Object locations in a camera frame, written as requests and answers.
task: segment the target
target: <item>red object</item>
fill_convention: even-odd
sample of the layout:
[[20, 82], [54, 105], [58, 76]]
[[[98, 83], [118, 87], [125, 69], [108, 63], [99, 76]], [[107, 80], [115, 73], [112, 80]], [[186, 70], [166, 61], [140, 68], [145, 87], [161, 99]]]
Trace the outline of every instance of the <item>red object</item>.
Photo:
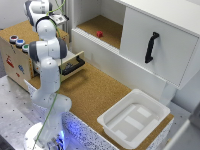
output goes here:
[[13, 63], [12, 63], [12, 61], [11, 61], [11, 59], [10, 59], [10, 56], [8, 56], [6, 62], [7, 62], [12, 68], [14, 68], [14, 65], [13, 65]]
[[102, 31], [97, 31], [97, 37], [99, 37], [99, 38], [103, 37], [103, 32]]
[[16, 73], [16, 75], [17, 75], [18, 77], [20, 77], [20, 75], [19, 75], [18, 73]]

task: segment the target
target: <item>black handle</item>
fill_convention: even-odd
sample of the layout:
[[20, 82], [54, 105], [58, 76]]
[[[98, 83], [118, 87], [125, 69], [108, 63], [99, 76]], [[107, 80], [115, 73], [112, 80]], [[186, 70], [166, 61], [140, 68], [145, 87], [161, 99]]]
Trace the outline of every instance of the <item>black handle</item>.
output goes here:
[[68, 68], [68, 69], [64, 69], [62, 71], [62, 75], [63, 76], [66, 76], [68, 74], [70, 74], [71, 72], [75, 71], [76, 69], [82, 67], [84, 64], [85, 64], [85, 61], [83, 59], [81, 59], [79, 56], [76, 57], [76, 60], [79, 62], [78, 64], [74, 65], [73, 67], [71, 68]]
[[153, 60], [153, 57], [151, 56], [152, 50], [153, 50], [153, 45], [154, 45], [154, 40], [158, 38], [160, 35], [156, 32], [153, 32], [153, 36], [151, 37], [149, 41], [149, 45], [147, 48], [147, 53], [145, 56], [145, 63], [148, 64], [150, 61]]

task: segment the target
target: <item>white plastic bin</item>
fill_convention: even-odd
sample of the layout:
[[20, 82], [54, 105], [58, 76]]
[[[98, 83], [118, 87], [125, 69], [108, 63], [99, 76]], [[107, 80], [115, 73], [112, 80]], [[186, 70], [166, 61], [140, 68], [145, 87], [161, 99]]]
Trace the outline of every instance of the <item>white plastic bin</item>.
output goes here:
[[135, 89], [97, 120], [122, 147], [135, 149], [169, 113], [169, 108]]

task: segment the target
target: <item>brown work surface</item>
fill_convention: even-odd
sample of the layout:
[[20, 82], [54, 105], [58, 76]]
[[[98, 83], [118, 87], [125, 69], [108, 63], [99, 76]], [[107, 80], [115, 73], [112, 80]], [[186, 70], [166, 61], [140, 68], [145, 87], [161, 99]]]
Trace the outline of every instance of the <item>brown work surface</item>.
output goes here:
[[[32, 26], [29, 21], [21, 22], [12, 27], [0, 31], [0, 37], [9, 42], [10, 36], [17, 35], [19, 39], [25, 40], [26, 44], [33, 41], [39, 41], [38, 33], [32, 31]], [[59, 29], [60, 37], [68, 36], [68, 34]]]
[[[29, 82], [36, 88], [40, 87], [39, 76]], [[97, 118], [129, 92], [131, 92], [131, 89], [88, 63], [81, 71], [66, 79], [60, 88], [60, 93], [72, 100], [70, 111], [120, 150], [123, 150], [123, 148], [104, 133], [102, 126], [97, 122]], [[167, 116], [137, 150], [146, 149], [172, 119], [173, 115]]]
[[97, 16], [83, 24], [78, 25], [78, 28], [97, 37], [97, 31], [103, 32], [103, 37], [100, 39], [108, 44], [120, 49], [123, 26], [109, 20], [103, 16]]

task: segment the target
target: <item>cabinet door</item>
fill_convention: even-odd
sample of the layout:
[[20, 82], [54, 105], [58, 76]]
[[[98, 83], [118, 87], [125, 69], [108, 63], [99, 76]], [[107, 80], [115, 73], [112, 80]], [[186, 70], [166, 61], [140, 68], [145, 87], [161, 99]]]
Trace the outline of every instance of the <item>cabinet door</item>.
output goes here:
[[[145, 63], [154, 32], [159, 37], [154, 40], [153, 60]], [[198, 38], [191, 34], [127, 8], [120, 54], [179, 86], [197, 41]]]

